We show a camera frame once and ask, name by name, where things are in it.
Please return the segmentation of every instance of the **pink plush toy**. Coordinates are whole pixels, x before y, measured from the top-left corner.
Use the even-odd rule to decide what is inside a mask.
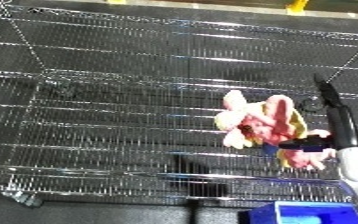
[[[295,110],[289,97],[275,95],[265,102],[247,103],[239,90],[232,90],[224,97],[223,104],[227,110],[215,117],[215,123],[227,132],[223,140],[226,147],[243,149],[262,142],[278,145],[299,137],[297,125],[291,123]]]
[[[215,117],[215,123],[220,130],[227,132],[223,140],[226,147],[243,149],[263,143],[277,147],[280,142],[294,138],[329,135],[323,130],[308,133],[293,101],[283,95],[271,96],[265,102],[248,103],[240,91],[232,90],[224,97],[223,104],[226,110]],[[283,149],[277,152],[282,166],[308,169],[324,169],[322,161],[334,156],[333,149],[321,153]]]

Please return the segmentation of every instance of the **metal wire shelf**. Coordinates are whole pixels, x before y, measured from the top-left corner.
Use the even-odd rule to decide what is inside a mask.
[[[334,73],[357,50],[358,34],[3,5],[3,191],[235,207],[347,201],[335,161],[285,170],[258,148],[224,148],[213,116],[231,89],[250,101],[313,96],[311,74]],[[338,89],[358,119],[358,61],[342,69]],[[323,114],[303,116],[327,125]],[[178,172],[175,155],[207,171]]]

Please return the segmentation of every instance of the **blue bin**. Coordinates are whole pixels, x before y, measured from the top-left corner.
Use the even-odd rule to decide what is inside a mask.
[[[358,224],[349,203],[277,201],[249,212],[250,224]]]

